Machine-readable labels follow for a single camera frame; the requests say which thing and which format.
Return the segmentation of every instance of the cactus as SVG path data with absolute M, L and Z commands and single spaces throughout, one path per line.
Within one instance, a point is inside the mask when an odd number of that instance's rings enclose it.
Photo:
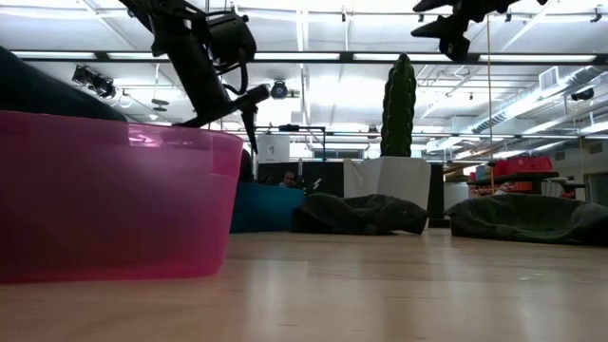
M 416 78 L 407 54 L 402 53 L 389 71 L 382 112 L 382 156 L 410 157 L 411 131 L 416 103 Z

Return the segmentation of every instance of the red crate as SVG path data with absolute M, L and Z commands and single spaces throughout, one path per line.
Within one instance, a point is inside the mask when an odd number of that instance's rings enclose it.
M 515 157 L 506 161 L 497 161 L 494 176 L 506 176 L 522 172 L 551 172 L 553 164 L 548 157 Z

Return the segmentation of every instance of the white square pot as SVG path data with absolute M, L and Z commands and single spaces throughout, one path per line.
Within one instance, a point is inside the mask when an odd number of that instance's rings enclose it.
M 427 210 L 430 164 L 419 158 L 380 157 L 344 161 L 344 197 L 387 195 Z

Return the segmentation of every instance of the pink plastic tub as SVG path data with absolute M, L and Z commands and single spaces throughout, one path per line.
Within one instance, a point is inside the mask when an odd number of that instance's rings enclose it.
M 0 282 L 207 276 L 242 139 L 0 111 Z

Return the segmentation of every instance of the air duct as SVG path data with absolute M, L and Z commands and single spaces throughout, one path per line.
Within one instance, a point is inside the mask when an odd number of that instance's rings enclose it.
M 493 108 L 491 121 L 488 110 L 475 118 L 473 124 L 459 133 L 482 133 L 491 125 L 495 126 L 529 112 L 540 105 L 546 104 L 555 96 L 580 91 L 585 85 L 606 71 L 608 71 L 608 66 L 585 66 L 559 79 L 556 81 L 555 86 L 548 89 L 541 89 L 539 85 L 531 86 Z M 429 142 L 427 144 L 427 151 L 444 150 L 461 140 L 461 138 L 444 138 Z

